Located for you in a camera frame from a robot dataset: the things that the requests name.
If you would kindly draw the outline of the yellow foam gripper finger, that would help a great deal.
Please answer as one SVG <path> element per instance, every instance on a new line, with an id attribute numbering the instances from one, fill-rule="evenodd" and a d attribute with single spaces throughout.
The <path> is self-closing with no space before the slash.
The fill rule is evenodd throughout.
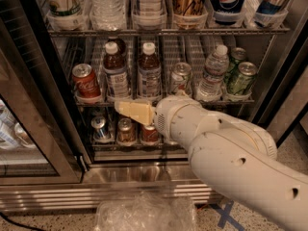
<path id="1" fill-rule="evenodd" d="M 155 108 L 149 101 L 136 99 L 117 100 L 115 110 L 123 115 L 132 118 L 143 125 L 151 125 L 153 122 Z"/>

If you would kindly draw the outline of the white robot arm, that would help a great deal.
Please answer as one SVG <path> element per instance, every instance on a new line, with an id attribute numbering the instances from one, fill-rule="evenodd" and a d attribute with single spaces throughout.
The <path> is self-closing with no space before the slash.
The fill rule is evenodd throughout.
<path id="1" fill-rule="evenodd" d="M 275 141 L 263 128 L 208 111 L 184 95 L 171 95 L 155 106 L 118 100 L 115 109 L 154 125 L 185 148 L 195 176 L 216 192 L 287 231 L 308 231 L 308 176 L 276 161 Z"/>

